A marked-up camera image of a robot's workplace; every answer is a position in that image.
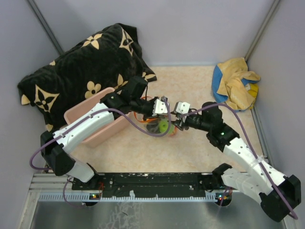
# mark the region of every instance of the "white wall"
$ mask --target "white wall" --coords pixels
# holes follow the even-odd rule
[[[272,0],[35,0],[64,50],[121,22],[138,28],[150,65],[245,56]]]
[[[261,75],[256,109],[275,166],[295,174],[305,193],[305,1],[282,1],[249,60]],[[305,223],[305,204],[298,208]]]
[[[44,120],[21,106],[17,83],[57,53],[25,0],[0,7],[0,228],[17,227],[31,183],[29,158],[40,146]]]

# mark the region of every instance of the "pink bin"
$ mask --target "pink bin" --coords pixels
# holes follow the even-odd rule
[[[106,89],[98,92],[94,96],[82,101],[81,103],[77,104],[76,106],[67,110],[64,114],[64,118],[67,124],[73,123],[75,120],[86,114],[90,111],[99,101],[103,98],[106,94],[114,92],[114,88],[107,87]],[[123,130],[128,126],[129,122],[124,117],[119,117],[112,123],[108,124],[107,126],[102,127],[101,129],[97,130],[91,136],[86,138],[82,141],[83,144],[95,148],[100,143],[106,141],[111,136],[115,135],[117,132]]]

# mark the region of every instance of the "yellow fabric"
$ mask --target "yellow fabric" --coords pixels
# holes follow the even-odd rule
[[[223,76],[217,93],[228,96],[226,103],[234,110],[251,109],[257,96],[258,86],[251,84],[251,91],[248,91],[241,80],[245,78],[259,81],[261,77],[253,71],[248,71],[244,58],[230,59],[219,63],[218,67]]]

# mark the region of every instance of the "purple cable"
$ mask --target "purple cable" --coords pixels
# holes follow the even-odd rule
[[[69,177],[67,178],[67,182],[65,183],[64,187],[63,187],[63,190],[62,190],[62,197],[63,197],[63,200],[69,204],[70,206],[74,207],[74,208],[83,208],[85,205],[74,205],[72,203],[70,203],[67,198],[66,198],[66,188],[67,188],[67,185],[68,183],[72,180],[73,177]]]
[[[254,157],[257,159],[258,158],[258,155],[256,154],[256,152],[254,151],[254,148],[252,147],[252,144],[250,142],[250,139],[247,135],[247,132],[246,130],[244,129],[244,125],[242,123],[242,121],[240,120],[240,118],[238,117],[237,113],[235,112],[234,109],[232,109],[231,107],[229,107],[227,104],[212,104],[212,105],[208,105],[208,106],[205,106],[203,108],[200,108],[196,111],[193,111],[193,112],[190,112],[190,113],[187,113],[187,114],[183,114],[181,115],[181,117],[184,117],[184,116],[188,116],[188,115],[193,115],[193,114],[196,114],[200,111],[204,111],[204,110],[207,110],[207,109],[210,109],[212,107],[215,107],[215,106],[224,106],[226,108],[228,108],[230,111],[232,111],[232,113],[234,114],[234,116],[236,117],[240,127],[242,128],[242,131],[244,133],[244,136],[247,140],[247,143],[251,149],[251,153],[254,155]],[[274,183],[274,181],[272,180],[272,178],[270,177],[267,169],[265,168],[265,166],[260,162],[259,163],[260,167],[262,168],[262,170],[264,171],[264,173],[266,174],[268,180],[270,181],[272,187],[274,188],[274,190],[277,192],[277,194],[279,195],[279,197],[282,199],[282,201],[285,203],[285,205],[287,206],[287,208],[289,209],[289,211],[291,212],[291,214],[288,214],[289,216],[291,216],[292,218],[294,219],[298,219],[298,216],[296,215],[295,211],[292,209],[292,207],[290,206],[290,204],[288,203],[288,201],[286,200],[286,198],[283,196],[283,194],[281,193],[281,191],[278,189],[278,187],[276,186],[276,184]]]
[[[124,114],[122,111],[119,111],[117,109],[113,109],[113,108],[106,108],[106,109],[101,109],[99,111],[93,112],[91,114],[91,116],[93,115],[97,115],[99,113],[105,112],[105,111],[113,111],[116,113],[119,113],[120,115],[122,115],[123,117],[125,117],[127,119],[128,122],[130,122],[135,128],[137,128],[138,130],[140,130],[141,132],[153,136],[153,137],[163,137],[165,135],[167,135],[167,133],[170,131],[171,129],[171,123],[172,123],[172,119],[171,119],[171,111],[170,111],[170,107],[167,104],[167,100],[164,101],[166,109],[167,109],[167,114],[168,114],[168,126],[167,126],[167,130],[163,133],[163,134],[152,134],[149,133],[143,129],[141,129],[136,123],[134,123],[126,114]],[[76,123],[74,126],[70,127],[68,130],[66,130],[65,132],[62,133],[62,135],[52,139],[51,141],[47,142],[46,144],[44,144],[43,146],[41,146],[38,150],[35,151],[35,153],[30,157],[30,166],[36,170],[49,170],[49,168],[39,168],[33,165],[33,159],[34,157],[41,151],[43,150],[45,147],[47,147],[48,145],[52,144],[53,142],[57,141],[58,139],[62,138],[62,136],[65,136],[67,133],[69,133],[71,130],[73,130],[74,128],[78,127],[80,124],[82,124],[83,122],[85,122],[87,119],[89,119],[90,116],[87,116],[85,118],[83,118],[82,120],[80,120],[78,123]]]

